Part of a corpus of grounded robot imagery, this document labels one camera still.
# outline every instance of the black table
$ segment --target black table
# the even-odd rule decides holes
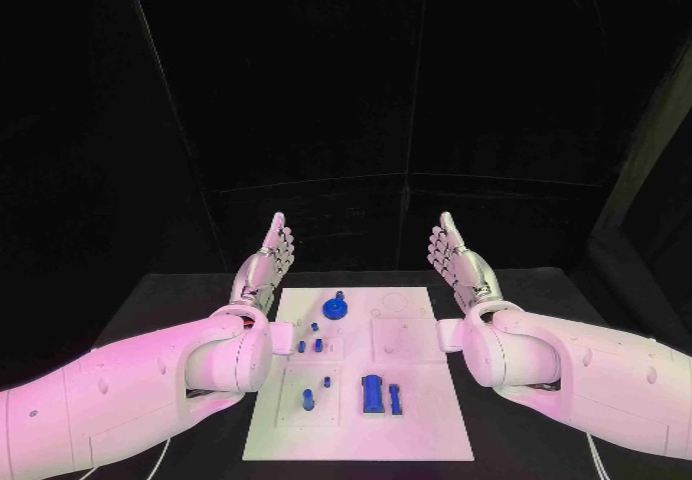
[[[605,325],[565,274],[554,268],[497,271],[504,298],[530,312]],[[227,301],[233,275],[146,275],[136,285],[95,347],[206,317]],[[423,286],[436,318],[459,316],[451,288],[436,272],[294,273],[281,287]],[[275,294],[269,319],[281,289]],[[177,479],[596,479],[585,434],[504,400],[475,384],[462,354],[448,355],[472,462],[243,462],[242,451],[255,395],[171,438],[154,480]],[[595,439],[612,480],[692,478],[692,461],[632,452]],[[161,446],[100,467],[89,480],[145,480]],[[79,478],[69,474],[64,478]]]

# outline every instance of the cable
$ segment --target cable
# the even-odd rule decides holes
[[[170,438],[165,440],[165,445],[162,446],[162,451],[161,455],[158,457],[158,461],[155,462],[154,469],[151,470],[151,473],[148,474],[146,480],[151,480],[154,478],[154,473],[158,470],[158,465],[161,464],[162,456],[165,455],[165,450],[168,449],[168,444],[170,444]],[[86,475],[79,480],[83,480],[95,471],[97,467],[93,467],[87,472]]]
[[[97,467],[93,467],[93,468],[86,472],[86,475],[83,475],[83,477],[82,477],[79,480],[83,480],[83,479],[96,471],[96,468],[97,468]]]
[[[598,455],[598,450],[595,448],[593,439],[591,434],[586,433],[588,448],[591,450],[591,457],[593,458],[595,471],[598,472],[598,478],[601,480],[609,480],[608,474],[605,472],[605,467],[602,466],[601,456]]]
[[[155,470],[158,470],[158,465],[161,464],[162,456],[165,455],[165,450],[168,449],[168,444],[170,444],[170,438],[165,440],[165,445],[162,446],[161,456],[158,457],[158,461],[155,462],[154,469],[151,470],[151,473],[148,474],[146,480],[151,480],[154,478],[154,473],[155,473]]]

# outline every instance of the black background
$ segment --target black background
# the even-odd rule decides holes
[[[567,268],[692,18],[671,0],[2,8],[1,384],[84,352],[141,275],[233,271],[276,210],[294,271],[426,268],[442,210],[495,268]]]

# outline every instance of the blue object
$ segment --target blue object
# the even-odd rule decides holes
[[[312,391],[309,389],[302,392],[302,408],[307,411],[314,408]]]
[[[338,320],[348,313],[348,306],[343,301],[343,292],[335,292],[335,297],[324,302],[321,313],[330,320]]]
[[[400,402],[399,402],[399,386],[396,384],[389,385],[389,397],[392,398],[392,415],[400,415]]]
[[[367,375],[361,379],[363,384],[363,413],[384,413],[381,403],[381,378]]]

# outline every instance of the robotic hand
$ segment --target robotic hand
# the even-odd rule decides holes
[[[436,324],[439,348],[462,350],[478,384],[608,442],[692,460],[690,357],[653,339],[504,301],[446,212],[429,240],[428,260],[464,313]]]
[[[276,213],[208,318],[93,349],[0,392],[0,479],[34,480],[116,462],[227,408],[262,386],[270,355],[292,353],[292,325],[268,323],[292,263]]]

